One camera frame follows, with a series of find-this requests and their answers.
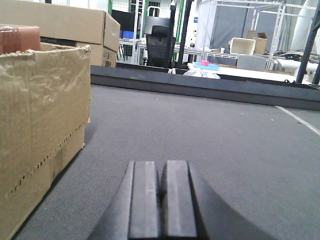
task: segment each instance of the white line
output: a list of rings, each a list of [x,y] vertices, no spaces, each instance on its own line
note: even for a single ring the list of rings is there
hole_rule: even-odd
[[[320,130],[316,128],[315,126],[312,126],[307,121],[301,119],[300,117],[294,115],[292,112],[288,111],[287,109],[283,108],[282,106],[275,106],[277,109],[283,111],[284,113],[288,114],[289,116],[293,117],[295,120],[297,120],[299,123],[305,125],[308,129],[310,129],[312,132],[320,136]]]

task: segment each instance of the blue bin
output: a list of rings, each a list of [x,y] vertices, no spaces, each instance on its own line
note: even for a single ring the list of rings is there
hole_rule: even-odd
[[[133,39],[134,38],[134,32],[133,31],[124,31],[123,32],[123,38],[124,39]]]
[[[194,66],[196,68],[201,68],[201,69],[206,69],[206,70],[215,70],[215,71],[219,71],[220,67],[215,65],[215,64],[209,64],[209,66],[201,66],[200,62],[193,62]]]

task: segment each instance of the cardboard box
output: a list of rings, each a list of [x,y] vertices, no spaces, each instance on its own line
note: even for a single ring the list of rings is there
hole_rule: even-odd
[[[116,53],[119,50],[119,33],[120,24],[106,13],[103,45]]]
[[[254,39],[255,40],[254,52],[256,54],[263,55],[265,53],[265,49],[268,41],[267,34],[265,32],[258,32],[257,33],[258,37],[255,37],[255,36],[256,36],[256,31],[250,30],[248,31],[246,38]]]
[[[0,23],[40,27],[42,37],[103,44],[102,10],[20,0],[0,1]]]
[[[8,240],[84,146],[90,50],[0,55],[0,239]]]
[[[67,39],[56,39],[50,37],[41,37],[43,43],[54,43],[63,46],[72,47],[85,47],[90,45],[90,65],[102,66],[102,67],[116,67],[117,53],[102,44],[92,44],[89,42],[78,42]]]
[[[77,42],[77,47],[84,47],[88,45],[87,42]],[[117,53],[108,49],[103,45],[90,44],[91,47],[91,57],[90,64],[102,67],[115,68],[117,64]]]
[[[264,54],[267,46],[267,34],[265,32],[258,32],[258,37],[253,38],[255,40],[254,52],[256,54]]]

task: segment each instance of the gray carpet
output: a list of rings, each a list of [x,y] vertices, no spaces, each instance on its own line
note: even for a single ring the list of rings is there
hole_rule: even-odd
[[[320,112],[294,111],[320,128]],[[85,139],[16,240],[85,240],[129,160],[195,162],[263,230],[319,240],[320,138],[273,106],[92,85]]]

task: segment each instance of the black mesh chair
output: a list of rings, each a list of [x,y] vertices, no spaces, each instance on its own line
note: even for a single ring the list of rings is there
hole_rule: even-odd
[[[172,37],[171,47],[168,46],[169,27],[154,25],[151,34],[146,35],[147,66],[169,68],[172,62],[176,38]]]

